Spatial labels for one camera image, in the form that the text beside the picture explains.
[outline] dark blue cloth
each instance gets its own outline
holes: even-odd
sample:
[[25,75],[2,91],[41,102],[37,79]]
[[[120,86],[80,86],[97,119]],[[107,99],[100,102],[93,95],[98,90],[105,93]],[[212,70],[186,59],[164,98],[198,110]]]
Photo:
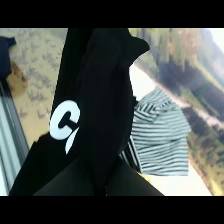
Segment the dark blue cloth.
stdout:
[[0,79],[11,74],[9,48],[16,44],[14,37],[0,37]]

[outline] black and white stripe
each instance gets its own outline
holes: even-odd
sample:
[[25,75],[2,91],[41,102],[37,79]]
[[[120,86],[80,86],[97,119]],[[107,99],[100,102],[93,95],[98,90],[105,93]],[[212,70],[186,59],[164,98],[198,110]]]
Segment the black and white stripe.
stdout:
[[135,107],[129,165],[134,163],[143,174],[187,175],[190,131],[181,108],[157,87]]

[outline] striped fabric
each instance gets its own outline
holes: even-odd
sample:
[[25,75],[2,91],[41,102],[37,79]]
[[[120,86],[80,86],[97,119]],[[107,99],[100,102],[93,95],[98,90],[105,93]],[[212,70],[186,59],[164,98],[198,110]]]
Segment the striped fabric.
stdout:
[[[187,175],[186,137],[190,131],[181,108],[157,87],[135,107],[128,147],[133,156],[132,167],[134,164],[143,174]],[[122,154],[126,161],[127,150]]]

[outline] folded striped cloth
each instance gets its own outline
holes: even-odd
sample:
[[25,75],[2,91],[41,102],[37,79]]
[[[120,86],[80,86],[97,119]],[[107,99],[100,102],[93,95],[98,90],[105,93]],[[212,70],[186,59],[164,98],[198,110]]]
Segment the folded striped cloth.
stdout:
[[131,138],[121,157],[146,175],[186,176],[190,131],[181,108],[157,87],[135,106]]

